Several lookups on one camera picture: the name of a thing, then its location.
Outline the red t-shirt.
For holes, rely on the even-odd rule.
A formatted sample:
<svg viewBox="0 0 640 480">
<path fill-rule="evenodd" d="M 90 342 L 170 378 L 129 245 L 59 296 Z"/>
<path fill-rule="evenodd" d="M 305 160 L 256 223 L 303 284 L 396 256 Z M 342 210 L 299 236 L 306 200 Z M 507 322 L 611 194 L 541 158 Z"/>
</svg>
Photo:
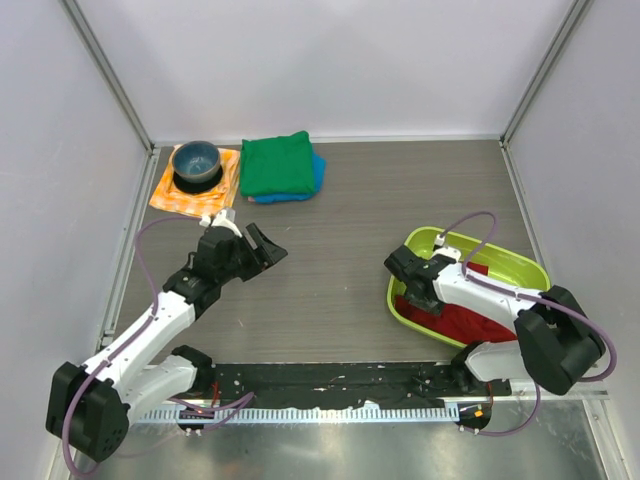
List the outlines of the red t-shirt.
<svg viewBox="0 0 640 480">
<path fill-rule="evenodd" d="M 461 269 L 461 263 L 445 261 L 445 270 Z M 404 299 L 404 290 L 393 286 L 401 283 L 391 277 L 387 292 L 387 306 L 391 314 L 404 326 L 421 334 L 460 348 L 474 342 L 501 343 L 516 340 L 505 326 L 463 306 L 445 304 L 441 315 L 430 315 L 411 306 Z"/>
</svg>

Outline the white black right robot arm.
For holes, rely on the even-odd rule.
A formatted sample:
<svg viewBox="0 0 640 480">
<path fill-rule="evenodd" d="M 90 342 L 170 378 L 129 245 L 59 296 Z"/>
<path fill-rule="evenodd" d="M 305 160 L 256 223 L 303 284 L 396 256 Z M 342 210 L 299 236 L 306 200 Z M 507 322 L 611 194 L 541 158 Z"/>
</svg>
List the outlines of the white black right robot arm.
<svg viewBox="0 0 640 480">
<path fill-rule="evenodd" d="M 475 394 L 493 380 L 529 378 L 564 395 L 586 379 L 606 352 L 602 334 L 563 287 L 540 291 L 478 276 L 448 246 L 424 259 L 402 245 L 384 266 L 404 284 L 404 298 L 412 306 L 436 315 L 446 306 L 463 307 L 515 334 L 511 341 L 476 341 L 467 348 L 451 371 L 453 386 L 462 394 Z"/>
</svg>

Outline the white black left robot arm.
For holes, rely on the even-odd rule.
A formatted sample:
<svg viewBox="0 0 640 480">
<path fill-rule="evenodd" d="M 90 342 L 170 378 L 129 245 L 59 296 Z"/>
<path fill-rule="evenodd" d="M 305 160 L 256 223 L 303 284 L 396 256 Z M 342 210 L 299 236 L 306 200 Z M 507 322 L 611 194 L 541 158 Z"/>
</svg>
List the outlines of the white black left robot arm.
<svg viewBox="0 0 640 480">
<path fill-rule="evenodd" d="M 109 458 L 129 427 L 170 397 L 205 397 L 213 385 L 207 355 L 180 347 L 156 367 L 149 362 L 219 300 L 227 283 L 246 282 L 287 254 L 255 224 L 240 230 L 214 220 L 138 320 L 83 363 L 63 363 L 52 377 L 45 428 L 61 440 L 68 467 L 75 467 L 73 451 L 96 463 Z"/>
</svg>

